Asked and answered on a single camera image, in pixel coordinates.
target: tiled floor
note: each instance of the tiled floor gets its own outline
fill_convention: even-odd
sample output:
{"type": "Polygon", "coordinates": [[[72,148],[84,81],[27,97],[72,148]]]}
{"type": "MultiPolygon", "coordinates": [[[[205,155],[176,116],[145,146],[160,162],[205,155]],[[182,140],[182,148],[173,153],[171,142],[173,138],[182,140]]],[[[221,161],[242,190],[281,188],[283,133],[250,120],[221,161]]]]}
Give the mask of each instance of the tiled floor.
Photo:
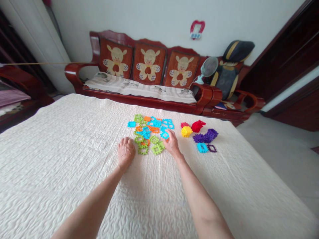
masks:
{"type": "Polygon", "coordinates": [[[237,127],[272,169],[319,218],[319,132],[253,114],[237,127]]]}

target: purple plastic piece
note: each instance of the purple plastic piece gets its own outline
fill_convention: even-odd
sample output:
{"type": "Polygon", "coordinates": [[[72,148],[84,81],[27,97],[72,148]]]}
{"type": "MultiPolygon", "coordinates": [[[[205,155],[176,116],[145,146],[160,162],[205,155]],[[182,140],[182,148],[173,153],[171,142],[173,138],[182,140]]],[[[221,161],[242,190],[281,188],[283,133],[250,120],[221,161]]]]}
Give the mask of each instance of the purple plastic piece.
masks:
{"type": "Polygon", "coordinates": [[[196,134],[193,139],[196,143],[210,143],[218,135],[218,132],[214,129],[209,129],[205,135],[196,134]]]}
{"type": "Polygon", "coordinates": [[[208,145],[207,145],[207,148],[208,148],[208,150],[209,150],[209,151],[211,151],[212,153],[216,153],[216,152],[217,152],[217,150],[216,150],[215,146],[214,146],[214,145],[212,145],[212,144],[208,144],[208,145]]]}

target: cushion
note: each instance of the cushion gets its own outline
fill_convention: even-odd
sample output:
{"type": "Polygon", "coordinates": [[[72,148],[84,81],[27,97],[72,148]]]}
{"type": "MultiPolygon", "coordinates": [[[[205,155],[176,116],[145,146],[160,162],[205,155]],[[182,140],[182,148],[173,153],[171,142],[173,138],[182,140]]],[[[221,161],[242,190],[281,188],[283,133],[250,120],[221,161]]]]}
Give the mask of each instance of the cushion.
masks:
{"type": "Polygon", "coordinates": [[[255,44],[252,41],[232,41],[223,55],[224,61],[244,62],[251,54],[255,44]]]}
{"type": "Polygon", "coordinates": [[[128,79],[131,75],[133,48],[106,38],[101,38],[100,44],[100,70],[128,79]]]}
{"type": "Polygon", "coordinates": [[[165,56],[165,48],[137,42],[134,53],[133,80],[146,85],[159,85],[165,56]]]}
{"type": "Polygon", "coordinates": [[[228,109],[228,110],[241,110],[242,106],[234,101],[231,100],[225,100],[225,101],[221,101],[221,103],[224,104],[224,106],[228,109]]]}
{"type": "Polygon", "coordinates": [[[163,101],[175,101],[186,104],[195,103],[193,92],[160,85],[144,85],[134,80],[124,79],[98,72],[92,80],[85,82],[83,89],[101,90],[122,95],[153,97],[163,101]]]}
{"type": "Polygon", "coordinates": [[[164,85],[177,88],[188,88],[193,82],[199,60],[199,55],[172,51],[168,61],[164,85]]]}

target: small white fan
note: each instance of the small white fan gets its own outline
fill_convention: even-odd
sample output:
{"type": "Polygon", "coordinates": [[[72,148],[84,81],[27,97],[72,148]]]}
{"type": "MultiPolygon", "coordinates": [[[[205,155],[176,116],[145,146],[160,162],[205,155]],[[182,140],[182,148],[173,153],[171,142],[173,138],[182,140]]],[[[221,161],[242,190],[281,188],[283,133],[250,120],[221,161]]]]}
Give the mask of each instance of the small white fan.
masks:
{"type": "Polygon", "coordinates": [[[202,67],[200,68],[202,74],[198,76],[197,80],[195,81],[197,84],[204,84],[203,77],[210,77],[215,73],[218,67],[218,59],[216,57],[209,57],[203,63],[202,67]]]}

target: wooden door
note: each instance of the wooden door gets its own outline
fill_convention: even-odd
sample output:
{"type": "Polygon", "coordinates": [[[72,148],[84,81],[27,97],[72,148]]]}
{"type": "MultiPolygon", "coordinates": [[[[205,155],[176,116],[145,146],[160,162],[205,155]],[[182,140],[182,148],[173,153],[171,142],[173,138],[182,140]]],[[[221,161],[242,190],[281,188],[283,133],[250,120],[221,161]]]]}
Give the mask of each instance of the wooden door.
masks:
{"type": "Polygon", "coordinates": [[[276,97],[319,65],[319,1],[304,9],[281,33],[243,79],[241,89],[263,97],[276,97]]]}

